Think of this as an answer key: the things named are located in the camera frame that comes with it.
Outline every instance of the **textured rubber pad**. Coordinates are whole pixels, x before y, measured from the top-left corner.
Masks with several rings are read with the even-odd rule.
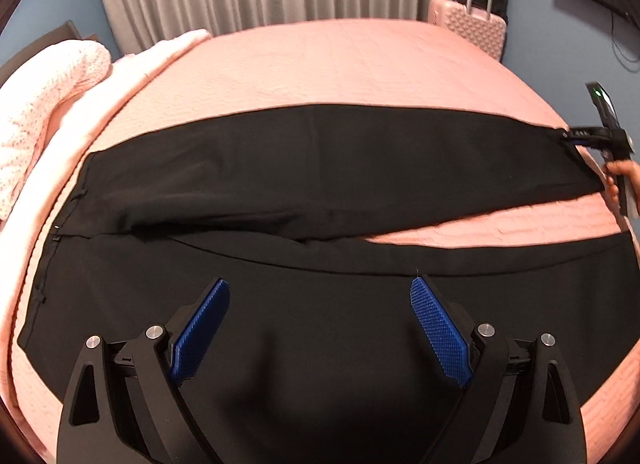
[[[169,377],[175,384],[196,375],[207,349],[229,308],[229,285],[218,280],[174,345]]]
[[[445,375],[466,386],[472,377],[468,345],[423,278],[412,281],[411,306]]]

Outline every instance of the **black trousers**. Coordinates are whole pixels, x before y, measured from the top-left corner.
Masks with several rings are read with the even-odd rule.
[[[507,336],[553,333],[584,402],[640,336],[634,248],[627,234],[458,250],[344,237],[597,190],[574,153],[507,118],[339,106],[134,138],[82,168],[18,342],[62,398],[84,339],[134,338],[220,276],[229,312],[181,392],[226,464],[415,464],[459,394],[411,310],[417,271]]]

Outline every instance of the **pink bedspread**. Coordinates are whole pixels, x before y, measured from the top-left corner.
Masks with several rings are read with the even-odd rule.
[[[12,376],[6,373],[6,352],[0,352],[0,390],[2,398],[11,401],[12,414],[22,420],[21,426],[38,435],[43,451],[46,448],[49,454],[55,453],[60,402],[39,380],[15,338],[24,323],[30,281],[39,256],[36,251],[31,256],[28,246],[33,246],[38,234],[44,237],[47,225],[42,227],[43,223],[50,223],[57,212],[52,210],[52,200],[65,184],[63,194],[71,188],[73,179],[69,177],[82,152],[89,145],[90,151],[101,150],[150,130],[209,116],[309,103],[460,108],[564,126],[562,119],[505,67],[462,38],[419,22],[308,22],[258,28],[201,43],[132,97],[102,132],[98,129],[92,136],[83,136],[84,146],[71,157],[65,152],[64,157],[70,161],[59,174],[50,174],[55,183],[53,188],[49,184],[46,195],[41,182],[30,185],[34,202],[44,205],[38,205],[38,212],[27,222],[33,224],[30,240],[24,244],[27,249],[14,256],[22,269],[14,270],[12,279],[4,274],[4,233],[0,237],[0,288],[3,295],[7,289],[13,290],[11,297],[2,297],[6,305],[2,335],[4,343],[12,344]],[[449,248],[515,246],[601,237],[621,228],[627,229],[626,222],[617,220],[603,197],[596,194],[371,240]],[[27,263],[30,268],[25,280]],[[24,290],[16,313],[16,289],[21,284]],[[10,327],[14,318],[10,336],[6,326]],[[638,405],[639,370],[640,346],[636,346],[583,406],[590,463],[606,452]]]

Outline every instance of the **silver bolt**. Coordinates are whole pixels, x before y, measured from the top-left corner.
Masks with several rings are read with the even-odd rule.
[[[99,344],[100,344],[100,337],[99,336],[91,336],[86,341],[86,346],[87,346],[87,348],[90,348],[90,349],[95,349]]]
[[[545,344],[547,347],[552,347],[556,344],[556,338],[554,338],[551,334],[543,334],[540,336],[540,341]]]
[[[164,332],[164,329],[159,325],[153,325],[146,330],[146,337],[149,339],[159,338]]]
[[[490,338],[495,334],[495,328],[489,323],[482,323],[482,325],[478,326],[478,334],[485,338]]]

